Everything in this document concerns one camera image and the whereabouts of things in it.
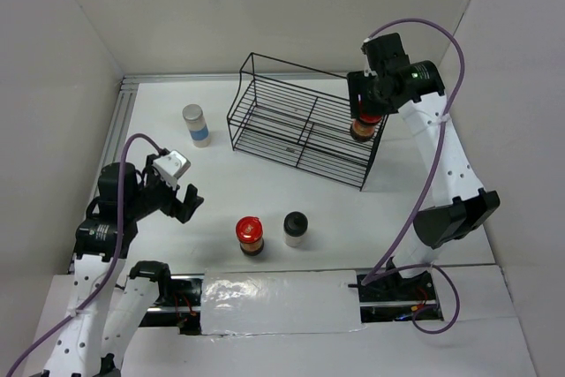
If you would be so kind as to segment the red lid jar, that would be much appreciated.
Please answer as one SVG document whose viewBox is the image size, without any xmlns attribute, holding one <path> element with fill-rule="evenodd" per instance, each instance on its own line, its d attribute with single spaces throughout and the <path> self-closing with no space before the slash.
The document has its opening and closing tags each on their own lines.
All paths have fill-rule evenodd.
<svg viewBox="0 0 565 377">
<path fill-rule="evenodd" d="M 376 127 L 380 124 L 382 116 L 360 116 L 352 119 L 350 124 L 350 136 L 360 143 L 369 141 Z"/>
<path fill-rule="evenodd" d="M 235 233 L 243 254 L 256 256 L 262 252 L 264 248 L 263 226 L 258 217 L 242 217 L 236 224 Z"/>
</svg>

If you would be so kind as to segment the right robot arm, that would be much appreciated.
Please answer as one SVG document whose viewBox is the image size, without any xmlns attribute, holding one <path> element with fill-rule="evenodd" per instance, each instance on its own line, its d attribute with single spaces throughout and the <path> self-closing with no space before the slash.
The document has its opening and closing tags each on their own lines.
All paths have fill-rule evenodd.
<svg viewBox="0 0 565 377">
<path fill-rule="evenodd" d="M 413 63 L 399 34 L 367 39 L 362 52 L 365 69 L 347 75 L 351 137 L 367 142 L 384 117 L 397 114 L 410 130 L 428 174 L 399 236 L 364 279 L 365 284 L 385 279 L 388 295 L 404 299 L 445 245 L 480 227 L 501 201 L 471 167 L 436 65 L 428 60 Z"/>
</svg>

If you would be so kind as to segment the black lid white bottle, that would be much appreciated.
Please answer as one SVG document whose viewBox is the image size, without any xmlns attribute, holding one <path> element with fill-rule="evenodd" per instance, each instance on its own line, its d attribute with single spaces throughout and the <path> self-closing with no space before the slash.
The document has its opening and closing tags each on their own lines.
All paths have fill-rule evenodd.
<svg viewBox="0 0 565 377">
<path fill-rule="evenodd" d="M 308 230 L 308 219 L 299 211 L 288 213 L 283 220 L 283 234 L 285 244 L 289 247 L 299 246 Z"/>
</svg>

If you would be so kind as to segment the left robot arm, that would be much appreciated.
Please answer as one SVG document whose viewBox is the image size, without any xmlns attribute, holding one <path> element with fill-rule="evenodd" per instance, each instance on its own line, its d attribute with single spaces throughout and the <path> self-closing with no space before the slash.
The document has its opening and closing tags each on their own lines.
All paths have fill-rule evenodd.
<svg viewBox="0 0 565 377">
<path fill-rule="evenodd" d="M 190 162 L 178 151 L 148 155 L 143 170 L 114 162 L 102 168 L 98 195 L 77 228 L 74 277 L 68 314 L 41 371 L 43 376 L 118 376 L 124 354 L 152 304 L 174 295 L 168 264 L 142 260 L 131 269 L 117 304 L 111 303 L 137 223 L 156 211 L 188 222 L 203 199 L 188 185 L 177 198 L 178 181 Z"/>
</svg>

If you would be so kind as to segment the silver lid blue label bottle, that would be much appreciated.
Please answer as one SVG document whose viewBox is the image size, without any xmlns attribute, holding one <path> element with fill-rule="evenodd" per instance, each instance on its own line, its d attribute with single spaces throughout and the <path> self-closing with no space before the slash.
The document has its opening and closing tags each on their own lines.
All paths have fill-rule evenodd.
<svg viewBox="0 0 565 377">
<path fill-rule="evenodd" d="M 207 147 L 210 134 L 202 108 L 198 104 L 189 104 L 183 108 L 182 116 L 195 147 Z"/>
</svg>

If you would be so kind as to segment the white glossy tape sheet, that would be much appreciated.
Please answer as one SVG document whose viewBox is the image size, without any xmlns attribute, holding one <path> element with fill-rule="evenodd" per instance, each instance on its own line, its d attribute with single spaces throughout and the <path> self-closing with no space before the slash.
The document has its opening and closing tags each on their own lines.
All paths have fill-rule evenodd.
<svg viewBox="0 0 565 377">
<path fill-rule="evenodd" d="M 338 334 L 364 328 L 352 270 L 210 273 L 200 299 L 207 336 Z"/>
</svg>

